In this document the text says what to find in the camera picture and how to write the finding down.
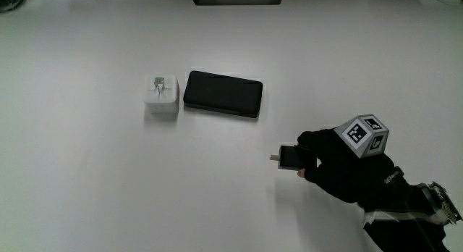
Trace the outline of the person's right hand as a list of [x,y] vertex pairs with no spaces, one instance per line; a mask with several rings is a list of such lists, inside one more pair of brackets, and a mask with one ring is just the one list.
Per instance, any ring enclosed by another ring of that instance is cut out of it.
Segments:
[[400,200],[409,184],[385,154],[389,129],[373,114],[359,115],[330,129],[304,131],[297,145],[313,152],[319,165],[301,176],[347,203]]

